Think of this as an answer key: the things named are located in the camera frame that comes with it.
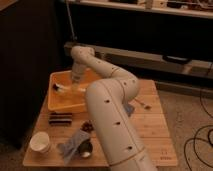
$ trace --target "orange tray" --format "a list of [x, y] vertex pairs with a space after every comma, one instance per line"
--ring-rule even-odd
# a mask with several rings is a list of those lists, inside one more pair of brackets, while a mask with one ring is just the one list
[[[72, 91], [71, 71], [54, 72], [50, 75], [48, 91], [48, 109], [56, 113], [81, 113], [86, 111], [83, 91]], [[100, 79], [94, 71], [87, 69], [78, 89], [85, 89], [91, 82]], [[60, 92], [53, 88], [54, 84], [69, 87]]]

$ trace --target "paper cup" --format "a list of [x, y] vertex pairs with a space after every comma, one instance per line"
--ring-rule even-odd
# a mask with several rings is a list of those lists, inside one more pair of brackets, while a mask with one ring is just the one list
[[50, 138], [46, 132], [37, 132], [30, 140], [30, 148], [39, 153], [45, 153], [50, 149]]

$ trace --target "cable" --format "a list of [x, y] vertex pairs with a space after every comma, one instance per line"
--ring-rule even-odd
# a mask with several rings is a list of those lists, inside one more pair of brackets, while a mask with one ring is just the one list
[[184, 158], [185, 158], [185, 160], [186, 160], [186, 163], [187, 163], [187, 165], [188, 165], [190, 171], [192, 171], [192, 168], [191, 168], [191, 166], [190, 166], [190, 164], [189, 164], [189, 161], [188, 161], [188, 158], [187, 158], [187, 153], [186, 153], [186, 147], [187, 147], [187, 145], [188, 145], [188, 143], [189, 143], [190, 141], [193, 141], [193, 150], [194, 150], [195, 155], [196, 155], [196, 157], [198, 158], [198, 160], [199, 160], [200, 162], [202, 162], [203, 164], [205, 164], [206, 166], [208, 166], [208, 167], [210, 167], [210, 168], [213, 168], [213, 163], [212, 163], [212, 164], [209, 164], [209, 163], [207, 163], [206, 161], [204, 161], [204, 160], [200, 157], [200, 155], [198, 154], [197, 148], [196, 148], [196, 141], [198, 141], [198, 140], [199, 140], [199, 141], [202, 141], [202, 142], [205, 142], [205, 143], [207, 143], [207, 145], [213, 147], [213, 144], [212, 144], [212, 141], [211, 141], [211, 138], [210, 138], [210, 135], [211, 135], [211, 133], [213, 132], [213, 129], [210, 129], [210, 130], [208, 131], [208, 136], [207, 136], [208, 140], [197, 137], [198, 134], [199, 134], [199, 132], [200, 132], [201, 130], [203, 130], [203, 129], [205, 129], [205, 128], [209, 128], [209, 127], [212, 127], [212, 128], [213, 128], [213, 125], [207, 125], [207, 126], [203, 126], [203, 127], [199, 128], [199, 129], [196, 131], [194, 137], [193, 137], [193, 138], [189, 138], [189, 139], [185, 142], [185, 144], [184, 144]]
[[[210, 71], [211, 71], [211, 69], [212, 69], [212, 66], [213, 66], [213, 62], [210, 64], [210, 67], [208, 68], [208, 70], [207, 70], [207, 72], [205, 73], [204, 77], [207, 77], [207, 76], [209, 75], [209, 73], [210, 73]], [[202, 99], [202, 92], [203, 92], [203, 90], [204, 90], [204, 88], [200, 88], [200, 96], [199, 96], [199, 97], [200, 97], [200, 98], [199, 98], [199, 99], [200, 99], [200, 104], [201, 104], [203, 110], [205, 111], [205, 113], [206, 113], [208, 116], [210, 116], [211, 118], [213, 118], [213, 115], [212, 115], [210, 112], [208, 112], [208, 110], [206, 109], [206, 107], [205, 107], [205, 105], [204, 105], [204, 103], [203, 103], [203, 99]], [[206, 139], [203, 139], [203, 138], [197, 137], [198, 134], [199, 134], [199, 132], [200, 132], [201, 130], [203, 130], [203, 129], [205, 129], [205, 128], [209, 128], [209, 127], [213, 127], [213, 125], [206, 125], [206, 126], [203, 126], [203, 127], [199, 128], [199, 129], [196, 131], [194, 137], [193, 137], [193, 138], [189, 138], [188, 140], [186, 140], [186, 142], [185, 142], [185, 144], [184, 144], [184, 157], [185, 157], [187, 166], [189, 167], [190, 171], [192, 171], [192, 168], [191, 168], [191, 166], [190, 166], [190, 163], [189, 163], [188, 158], [187, 158], [187, 153], [186, 153], [187, 144], [188, 144], [190, 141], [193, 141], [193, 150], [194, 150], [194, 153], [195, 153], [196, 157], [198, 158], [198, 160], [199, 160], [200, 162], [202, 162], [203, 164], [205, 164], [206, 166], [208, 166], [208, 167], [210, 167], [210, 168], [213, 168], [213, 164], [209, 164], [209, 163], [207, 163], [206, 161], [204, 161], [204, 160], [199, 156], [199, 154], [198, 154], [198, 152], [197, 152], [197, 149], [196, 149], [196, 141], [197, 141], [197, 140], [202, 141], [202, 142], [205, 142], [205, 143], [207, 143], [209, 146], [211, 146], [211, 147], [213, 148], [213, 141], [212, 141], [212, 139], [211, 139], [211, 134], [213, 133], [213, 128], [210, 129], [210, 130], [208, 131], [208, 133], [207, 133], [207, 140], [206, 140]]]

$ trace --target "gray cloth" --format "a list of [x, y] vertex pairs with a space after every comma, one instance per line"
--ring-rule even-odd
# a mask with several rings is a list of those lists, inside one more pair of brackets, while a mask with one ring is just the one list
[[132, 113], [134, 112], [134, 110], [135, 110], [135, 107], [132, 106], [132, 105], [129, 104], [129, 103], [124, 103], [124, 104], [123, 104], [123, 107], [124, 107], [124, 109], [125, 109], [125, 111], [126, 111], [128, 117], [130, 117], [130, 116], [132, 115]]
[[66, 143], [59, 143], [57, 145], [65, 164], [69, 163], [72, 157], [77, 153], [78, 147], [87, 139], [90, 139], [89, 133], [77, 130]]

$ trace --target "speckled floor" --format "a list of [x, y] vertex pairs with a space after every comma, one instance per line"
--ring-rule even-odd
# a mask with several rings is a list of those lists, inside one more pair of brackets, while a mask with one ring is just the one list
[[[184, 143], [188, 138], [192, 138], [200, 127], [205, 125], [213, 125], [211, 119], [203, 110], [200, 104], [199, 97], [171, 93], [159, 90], [159, 96], [165, 112], [168, 127], [171, 137], [174, 142], [174, 147], [177, 153], [179, 165], [177, 167], [159, 167], [160, 171], [184, 171], [189, 170], [184, 159]], [[213, 115], [213, 100], [203, 99], [206, 108]], [[206, 139], [208, 129], [204, 129], [199, 137]], [[28, 170], [75, 170], [75, 171], [105, 171], [107, 169], [60, 169], [60, 168], [26, 168], [22, 166], [22, 160], [25, 153], [26, 141], [21, 150], [15, 150], [9, 145], [0, 143], [0, 170], [2, 171], [28, 171]], [[213, 165], [213, 148], [203, 142], [197, 142], [199, 156], [207, 163]], [[193, 171], [210, 171], [210, 167], [202, 164], [193, 152], [192, 142], [187, 146], [187, 156]]]

